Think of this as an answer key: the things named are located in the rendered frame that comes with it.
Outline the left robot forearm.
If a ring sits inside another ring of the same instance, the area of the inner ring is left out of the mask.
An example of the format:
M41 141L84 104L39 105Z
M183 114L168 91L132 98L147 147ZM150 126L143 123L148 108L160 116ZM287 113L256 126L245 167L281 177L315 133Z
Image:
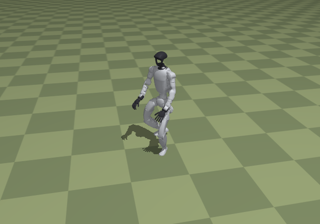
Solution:
M172 101L174 100L175 92L172 90L170 91L169 96L167 97L167 103L165 104L164 110L167 111L168 108L171 106Z

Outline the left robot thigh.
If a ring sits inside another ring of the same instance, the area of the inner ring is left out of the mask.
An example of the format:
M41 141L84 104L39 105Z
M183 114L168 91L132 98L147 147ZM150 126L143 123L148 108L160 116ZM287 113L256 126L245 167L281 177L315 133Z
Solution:
M164 105L164 106L165 106L165 105ZM164 107L164 106L163 106L163 107ZM167 123L168 123L168 121L169 121L169 119L170 119L169 114L172 113L173 110L174 110L173 107L170 106L169 109L168 109L168 111L165 112L165 116L164 116L162 122L161 122L161 119L162 119L162 118L160 119L160 122L159 122L159 131L158 131L158 134L157 134L158 138L163 139L163 136L164 136L165 131L166 131Z

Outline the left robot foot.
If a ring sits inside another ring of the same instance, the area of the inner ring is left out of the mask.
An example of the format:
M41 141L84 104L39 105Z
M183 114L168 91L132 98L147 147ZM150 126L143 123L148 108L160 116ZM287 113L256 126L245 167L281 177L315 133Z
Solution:
M168 149L168 148L167 148ZM166 151L167 151L167 149L162 149L160 152L159 152L159 155L160 156L164 156L165 155L165 153L166 153Z

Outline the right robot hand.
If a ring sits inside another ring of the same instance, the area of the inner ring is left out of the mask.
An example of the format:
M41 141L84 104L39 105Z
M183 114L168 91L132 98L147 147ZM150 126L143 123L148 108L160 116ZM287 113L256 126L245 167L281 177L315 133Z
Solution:
M139 107L139 102L140 102L143 98L144 98L144 96L142 95L141 97L138 97L138 99L136 99L136 100L134 101L134 103L132 104L132 107L133 107L134 110L136 109L137 104L138 104L138 107Z

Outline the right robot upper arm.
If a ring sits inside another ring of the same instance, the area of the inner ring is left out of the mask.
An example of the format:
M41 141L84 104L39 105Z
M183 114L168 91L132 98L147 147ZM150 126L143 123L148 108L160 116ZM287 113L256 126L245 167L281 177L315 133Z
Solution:
M150 85L151 84L151 79L152 79L152 77L153 77L153 68L154 68L155 66L151 66L150 68L149 68L149 71L148 71L148 75L147 75L147 79L146 79L146 82L145 82L145 84L146 85Z

